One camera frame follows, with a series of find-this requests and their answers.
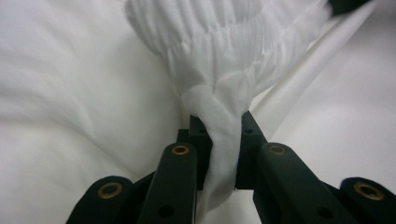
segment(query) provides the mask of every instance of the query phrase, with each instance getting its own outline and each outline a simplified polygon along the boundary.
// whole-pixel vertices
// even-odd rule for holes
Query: white sheet
[[[92,182],[148,174],[175,140],[180,102],[122,8],[1,3],[1,223],[64,223]],[[396,192],[395,12],[380,1],[272,138],[335,186],[361,175]],[[250,194],[236,192],[206,223],[260,221]]]

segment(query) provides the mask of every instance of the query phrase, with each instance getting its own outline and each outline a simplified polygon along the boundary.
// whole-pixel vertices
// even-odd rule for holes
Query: metal rivet
[[[286,153],[286,149],[283,147],[279,147],[279,146],[269,146],[270,150],[272,152],[274,152],[276,155],[285,155]]]
[[[110,182],[104,184],[98,190],[98,196],[101,199],[111,199],[122,192],[122,184],[119,182]]]
[[[381,190],[379,190],[371,185],[368,185],[366,183],[363,183],[363,182],[356,182],[353,185],[353,188],[356,190],[356,192],[358,192],[363,197],[374,200],[374,201],[381,201],[381,200],[384,200],[384,198],[385,198],[385,196],[381,192]]]
[[[178,156],[182,156],[185,155],[187,153],[189,153],[190,149],[187,147],[183,147],[183,146],[177,146],[172,148],[172,153]]]

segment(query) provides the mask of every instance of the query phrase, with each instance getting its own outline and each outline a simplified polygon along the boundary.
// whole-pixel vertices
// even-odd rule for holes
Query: screw hole
[[[119,182],[110,182],[104,184],[98,190],[98,196],[101,199],[111,199],[116,197],[122,192],[122,184]]]
[[[190,150],[187,147],[183,147],[183,146],[177,146],[172,148],[172,153],[178,156],[185,155],[189,153],[189,151]]]
[[[175,213],[175,209],[172,205],[164,205],[158,209],[158,215],[160,217],[171,217]]]
[[[269,146],[270,150],[276,155],[282,156],[286,153],[286,149],[279,146]]]
[[[251,130],[251,129],[245,129],[245,130],[244,130],[244,133],[251,134],[251,133],[253,133],[253,130]]]
[[[374,201],[381,201],[385,198],[381,190],[365,184],[363,182],[357,182],[353,188],[363,197]]]
[[[327,207],[318,207],[317,212],[321,217],[332,219],[332,211]]]

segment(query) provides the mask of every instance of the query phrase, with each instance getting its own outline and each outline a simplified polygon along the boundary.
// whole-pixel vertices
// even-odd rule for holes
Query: fabric fold
[[[355,13],[334,19],[336,24],[309,49],[293,71],[277,82],[252,110],[267,139],[271,139],[305,90],[327,62],[345,45],[371,15],[377,5],[371,1]]]
[[[126,6],[138,36],[167,68],[185,108],[213,141],[198,220],[233,191],[241,116],[320,34],[323,0],[137,0]]]

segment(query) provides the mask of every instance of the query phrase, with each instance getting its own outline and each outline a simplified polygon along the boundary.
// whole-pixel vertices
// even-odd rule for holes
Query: white fabric
[[[175,141],[177,94],[123,6],[0,3],[0,223],[65,223],[91,183],[107,175],[135,181]],[[336,187],[360,175],[396,192],[395,7],[380,1],[275,128],[274,141]],[[259,115],[265,131],[272,121]],[[251,192],[234,193],[205,223],[260,223]]]
[[[65,223],[96,180],[154,171],[177,93],[124,3],[0,3],[0,223]]]
[[[251,108],[267,138],[272,138],[304,91],[336,52],[355,34],[375,6],[376,1],[372,1],[359,8],[359,13],[335,18],[332,21],[335,24],[330,24],[330,31],[309,49],[294,70],[276,83],[265,97],[260,99],[258,105]]]
[[[232,193],[241,116],[299,61],[329,17],[326,1],[129,1],[128,18],[165,64],[213,141],[197,214]]]

